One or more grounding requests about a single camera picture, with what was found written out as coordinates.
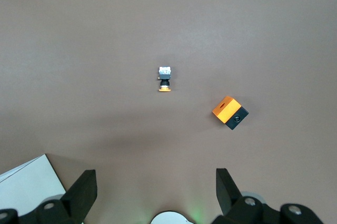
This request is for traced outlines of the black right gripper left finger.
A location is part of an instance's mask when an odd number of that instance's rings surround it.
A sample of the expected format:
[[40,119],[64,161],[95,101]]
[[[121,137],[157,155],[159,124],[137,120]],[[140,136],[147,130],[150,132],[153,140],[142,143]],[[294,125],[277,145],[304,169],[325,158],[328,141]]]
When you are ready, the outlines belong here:
[[15,209],[0,209],[0,224],[82,224],[96,198],[96,171],[85,170],[60,199],[41,203],[22,216]]

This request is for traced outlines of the orange mushroom push button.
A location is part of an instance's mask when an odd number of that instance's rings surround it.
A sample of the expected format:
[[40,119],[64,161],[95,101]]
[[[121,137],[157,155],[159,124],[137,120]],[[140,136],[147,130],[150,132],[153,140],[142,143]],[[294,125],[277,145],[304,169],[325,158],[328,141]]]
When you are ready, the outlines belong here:
[[159,92],[170,92],[171,67],[160,66],[158,68],[158,80],[160,81]]

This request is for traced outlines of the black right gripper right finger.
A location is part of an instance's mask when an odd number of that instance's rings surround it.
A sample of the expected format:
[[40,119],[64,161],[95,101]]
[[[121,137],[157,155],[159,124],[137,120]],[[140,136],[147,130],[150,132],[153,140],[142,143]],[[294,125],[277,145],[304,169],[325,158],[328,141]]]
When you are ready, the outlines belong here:
[[304,205],[286,203],[277,211],[253,196],[243,196],[226,168],[216,170],[216,196],[222,214],[212,224],[324,224]]

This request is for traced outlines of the orange and black button box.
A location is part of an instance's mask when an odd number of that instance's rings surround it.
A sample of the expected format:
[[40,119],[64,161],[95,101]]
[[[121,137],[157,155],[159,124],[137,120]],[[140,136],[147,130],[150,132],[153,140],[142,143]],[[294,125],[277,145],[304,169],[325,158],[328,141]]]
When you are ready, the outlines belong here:
[[224,97],[212,113],[231,130],[234,130],[249,114],[236,99],[230,96]]

